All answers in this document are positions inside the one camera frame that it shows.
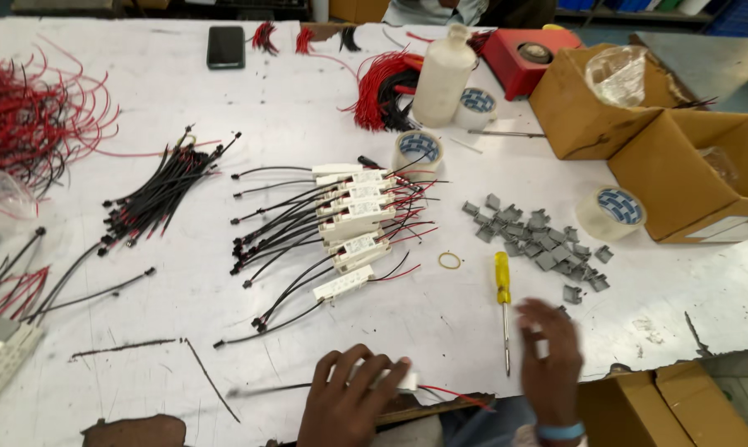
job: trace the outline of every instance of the black phone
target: black phone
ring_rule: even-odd
[[[211,70],[244,68],[244,28],[212,26],[209,28],[209,54],[206,64]]]

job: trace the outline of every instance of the clear plastic bag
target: clear plastic bag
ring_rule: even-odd
[[[736,164],[730,160],[724,149],[711,146],[705,149],[697,149],[697,152],[707,161],[714,171],[717,172],[719,177],[724,180],[731,188],[735,189],[738,183],[738,168]]]
[[[0,171],[0,239],[31,226],[37,216],[36,205],[23,183]]]
[[[608,48],[586,63],[586,84],[600,101],[617,107],[636,107],[644,101],[647,48]]]

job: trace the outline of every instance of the person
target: person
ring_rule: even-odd
[[[537,425],[522,426],[514,447],[577,447],[586,444],[576,412],[578,374],[583,364],[575,327],[560,311],[545,302],[528,298],[517,306],[522,334],[521,385],[536,414]],[[537,342],[548,340],[548,356],[540,358]],[[351,368],[363,365],[347,385]],[[363,344],[343,354],[332,351],[316,365],[305,413],[297,438],[298,447],[362,447],[375,436],[374,421],[396,394],[396,386],[409,371],[402,357],[392,363],[384,354],[375,356]],[[376,389],[371,383],[389,369]]]
[[[389,25],[496,26],[540,29],[553,23],[557,0],[390,0]]]

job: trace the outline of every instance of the bracelet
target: bracelet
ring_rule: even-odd
[[[548,441],[569,441],[586,433],[584,424],[578,422],[569,427],[555,427],[552,425],[537,425],[537,436]]]

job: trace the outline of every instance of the screwdriver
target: screwdriver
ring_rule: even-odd
[[[509,368],[509,304],[512,296],[509,294],[509,256],[503,251],[495,253],[495,283],[498,284],[498,303],[503,307],[503,350],[507,358],[507,377]]]

